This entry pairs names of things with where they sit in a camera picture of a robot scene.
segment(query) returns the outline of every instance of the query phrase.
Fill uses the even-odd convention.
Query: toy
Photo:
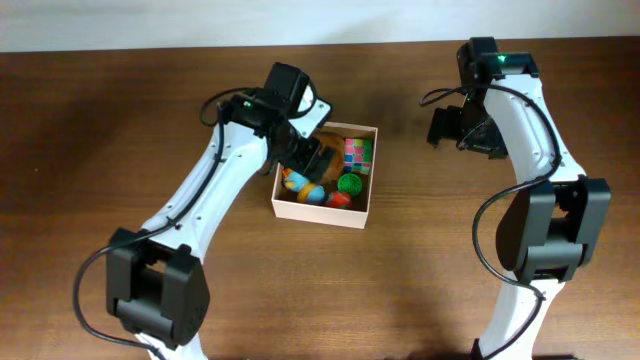
[[[291,169],[282,170],[284,187],[298,193],[298,202],[320,205],[324,201],[324,188]]]
[[[314,183],[308,183],[298,193],[298,202],[320,205],[324,201],[324,188]]]
[[[289,168],[282,170],[282,179],[284,179],[284,187],[295,192],[300,192],[309,183],[306,177]]]
[[[338,190],[351,196],[358,196],[362,191],[362,180],[356,174],[344,174],[338,180]]]
[[[345,139],[344,172],[369,175],[373,162],[373,140]]]
[[[351,196],[346,192],[334,191],[329,194],[325,205],[336,209],[348,209],[351,207]]]

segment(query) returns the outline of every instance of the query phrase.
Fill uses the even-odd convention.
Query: wood grain surface
[[[310,74],[332,121],[379,128],[365,230],[276,219],[273,179],[241,191],[209,248],[212,358],[383,359],[468,352],[500,284],[477,261],[471,222],[514,183],[509,161],[434,150],[426,91],[459,83],[462,42],[0,55],[0,359],[145,359],[85,333],[71,311],[82,260],[117,227],[137,229],[178,188],[210,130],[210,95],[259,86],[281,61]],[[592,263],[551,307],[536,354],[640,353],[640,39],[501,41],[531,51],[547,105],[576,160],[613,192]],[[451,97],[438,104],[459,104]],[[509,201],[481,225],[493,255]],[[104,262],[82,307],[105,310]]]

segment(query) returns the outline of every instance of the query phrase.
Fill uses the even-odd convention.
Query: cardboard box
[[[361,175],[362,192],[353,199],[353,207],[349,210],[334,209],[326,206],[301,204],[296,201],[296,194],[282,185],[282,166],[278,164],[276,181],[273,185],[271,202],[276,217],[321,224],[346,226],[364,229],[369,216],[369,202],[373,184],[373,173],[378,147],[378,129],[368,126],[340,124],[328,122],[322,127],[322,132],[331,132],[345,138],[373,140],[373,160],[369,175]]]

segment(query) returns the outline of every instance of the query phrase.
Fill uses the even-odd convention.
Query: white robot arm
[[[211,141],[171,199],[134,233],[118,229],[110,245],[81,266],[74,283],[74,310],[92,335],[142,347],[152,359],[205,360],[197,334],[209,305],[202,263],[222,217],[240,189],[266,161],[280,162],[318,181],[334,149],[311,137],[328,120],[331,106],[318,98],[309,77],[276,63],[264,88],[233,89],[216,104],[218,121]],[[140,343],[93,329],[78,302],[82,274],[107,255],[107,311]],[[153,268],[157,262],[164,269]]]
[[[313,109],[305,116],[296,120],[289,120],[301,134],[307,137],[317,126],[324,123],[329,115],[331,106],[317,99]],[[198,257],[204,264],[204,257],[220,221],[235,200],[244,184],[267,161],[269,154],[265,138],[255,136],[253,129],[246,126],[229,123],[224,125],[225,143],[220,144],[219,132],[222,123],[218,123],[214,129],[211,141],[200,158],[198,164],[182,183],[178,191],[162,207],[156,215],[147,220],[143,229],[155,229],[166,222],[166,218],[173,218],[180,209],[193,197],[196,188],[204,180],[207,172],[213,166],[214,154],[219,146],[223,146],[222,164],[209,181],[204,192],[198,198],[192,210],[180,222],[180,229],[175,227],[160,235],[150,238],[151,241],[172,249],[178,249],[181,245],[188,245],[192,249],[192,255]],[[144,332],[137,333],[136,338],[143,343],[152,345],[163,353],[166,360],[206,360],[202,352],[200,337],[195,335],[187,344],[170,349],[166,344]],[[151,352],[152,359],[157,359]]]
[[[458,149],[493,158],[508,153],[521,184],[512,188],[511,193],[518,193],[496,233],[498,257],[507,271],[494,275],[505,283],[471,355],[473,360],[530,360],[551,301],[593,254],[611,193],[604,179],[586,177],[564,145],[530,54],[499,53],[493,38],[472,38],[457,58],[464,85],[435,90],[431,93],[447,94],[429,102],[423,98],[421,104],[454,92],[464,93],[465,103],[436,109],[428,141],[437,146],[440,138],[457,140]],[[508,193],[492,197],[476,214],[474,246],[481,261],[477,221],[487,206]],[[555,206],[567,216],[553,218]],[[483,264],[495,272],[486,260]]]

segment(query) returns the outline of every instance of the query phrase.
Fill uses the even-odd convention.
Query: black cable
[[[238,91],[243,91],[243,90],[247,90],[247,89],[248,88],[235,88],[235,89],[226,90],[226,91],[223,91],[221,93],[218,93],[218,94],[214,95],[209,100],[205,101],[205,103],[202,105],[202,108],[200,109],[200,121],[203,124],[207,125],[207,123],[205,122],[206,110],[215,100],[219,99],[220,97],[222,97],[224,95],[230,94],[232,92],[238,92]],[[218,106],[217,109],[218,109],[218,119],[220,119],[220,116],[221,116],[220,106]],[[151,237],[154,237],[156,235],[162,234],[163,232],[171,229],[172,227],[176,227],[178,222],[180,220],[182,220],[182,218],[184,218],[184,216],[187,213],[189,213],[191,208],[193,208],[195,203],[198,201],[198,198],[200,197],[200,195],[202,195],[202,192],[205,190],[205,188],[209,184],[209,181],[211,181],[211,178],[215,174],[216,170],[218,169],[218,165],[221,162],[220,160],[222,159],[223,149],[224,149],[224,122],[220,123],[218,150],[216,151],[216,154],[214,156],[214,163],[213,163],[213,165],[211,165],[211,169],[209,169],[209,172],[207,173],[205,178],[202,180],[202,183],[200,184],[200,186],[198,187],[198,189],[196,190],[194,195],[191,197],[191,200],[189,200],[189,202],[185,205],[185,207],[182,210],[180,210],[180,212],[174,218],[167,217],[166,224],[164,224],[163,226],[161,226],[158,229],[155,229],[155,230],[153,230],[151,232],[142,234],[141,236],[136,237],[133,240],[126,241],[126,242],[119,243],[119,244],[115,244],[115,245],[111,244],[111,245],[107,245],[107,246],[101,248],[100,250],[98,250],[98,251],[94,252],[93,254],[91,254],[82,263],[82,265],[80,265],[80,268],[78,269],[78,272],[76,273],[76,277],[75,277],[74,282],[73,282],[73,311],[75,313],[76,318],[78,319],[78,322],[82,326],[82,328],[85,329],[89,334],[91,334],[91,335],[93,335],[93,336],[95,336],[95,337],[97,337],[99,339],[102,339],[102,340],[105,340],[105,341],[109,341],[109,342],[112,342],[112,343],[115,343],[115,344],[132,346],[132,347],[137,347],[137,348],[148,350],[155,357],[157,357],[159,360],[166,360],[166,358],[160,352],[160,349],[156,348],[153,345],[145,344],[145,343],[141,343],[141,342],[137,342],[137,341],[131,341],[131,340],[127,340],[127,339],[123,339],[123,338],[119,338],[119,337],[115,337],[115,336],[111,336],[111,335],[107,335],[107,334],[105,334],[103,332],[100,332],[100,331],[96,330],[91,325],[89,325],[89,323],[87,322],[86,318],[84,317],[84,315],[82,313],[82,309],[80,308],[80,284],[81,284],[82,278],[84,277],[84,274],[87,271],[87,269],[89,268],[89,266],[91,266],[91,264],[93,264],[101,256],[106,255],[106,254],[108,254],[109,252],[111,252],[113,250],[116,250],[116,249],[119,249],[119,248],[122,248],[122,247],[126,247],[126,246],[129,246],[129,245],[133,244],[133,243],[136,243],[136,242],[139,242],[139,241],[143,241],[143,240],[149,239]]]
[[[483,359],[488,360],[491,359],[493,357],[495,357],[496,355],[500,354],[501,352],[503,352],[505,349],[507,349],[509,346],[513,345],[516,341],[518,341],[518,339],[522,336],[522,334],[524,334],[527,329],[529,328],[529,326],[531,326],[531,324],[535,321],[536,317],[538,316],[538,313],[540,313],[540,310],[542,308],[542,302],[546,300],[544,294],[538,290],[536,287],[529,285],[529,284],[521,284],[513,279],[510,279],[502,274],[500,274],[493,266],[491,266],[491,264],[489,264],[489,261],[485,258],[485,256],[482,254],[482,250],[480,249],[480,242],[478,240],[478,227],[480,225],[480,219],[482,218],[482,214],[484,214],[485,210],[487,210],[487,208],[489,206],[491,206],[493,203],[495,203],[496,201],[504,198],[505,196],[508,196],[510,194],[516,193],[520,190],[525,190],[528,188],[532,188],[535,186],[538,186],[540,184],[542,184],[543,182],[549,180],[551,178],[551,176],[553,176],[553,174],[558,170],[558,168],[560,167],[560,163],[562,162],[562,155],[560,154],[560,144],[558,143],[558,138],[556,137],[556,133],[553,130],[553,126],[551,125],[551,122],[549,121],[549,119],[547,118],[547,116],[544,114],[544,112],[542,111],[542,109],[540,109],[540,107],[528,96],[522,94],[519,91],[513,90],[511,88],[507,88],[504,86],[500,86],[500,85],[493,85],[493,84],[471,84],[471,85],[462,85],[459,86],[457,88],[454,89],[437,89],[437,90],[433,90],[431,92],[429,92],[427,95],[423,96],[422,99],[420,100],[420,106],[427,106],[430,104],[435,103],[436,101],[439,101],[451,94],[454,93],[460,93],[460,94],[467,94],[469,91],[471,90],[478,90],[478,89],[492,89],[492,90],[499,90],[499,91],[504,91],[506,93],[509,93],[513,96],[516,96],[520,99],[522,99],[528,106],[530,106],[535,112],[536,114],[540,117],[540,120],[542,121],[542,123],[544,124],[547,132],[549,133],[549,137],[551,138],[551,143],[553,144],[553,151],[554,154],[552,154],[553,157],[553,161],[551,163],[551,170],[549,170],[546,174],[539,176],[533,180],[529,180],[529,181],[525,181],[521,184],[518,184],[516,186],[512,186],[510,188],[507,188],[505,190],[500,191],[499,193],[493,195],[492,197],[489,198],[489,200],[485,201],[482,206],[480,206],[480,208],[478,209],[478,211],[476,212],[476,215],[473,219],[473,226],[471,228],[471,236],[472,236],[472,241],[473,241],[473,248],[476,251],[476,255],[478,256],[478,259],[480,259],[480,262],[482,263],[482,265],[495,277],[497,277],[498,279],[502,280],[503,282],[513,285],[513,286],[519,286],[521,288],[525,288],[525,289],[529,289],[531,291],[533,291],[534,295],[536,296],[536,304],[533,308],[533,311],[531,312],[531,315],[527,318],[527,320],[524,322],[524,324],[520,327],[520,329],[511,337],[511,339],[509,339],[509,341],[507,341],[504,345],[502,345],[501,347],[499,347],[498,349],[496,349],[495,351],[493,351],[492,353],[490,353],[489,355],[485,356]],[[426,101],[426,99],[429,97],[429,95],[437,93],[437,92],[444,92],[444,94],[436,97],[433,100],[429,100]]]

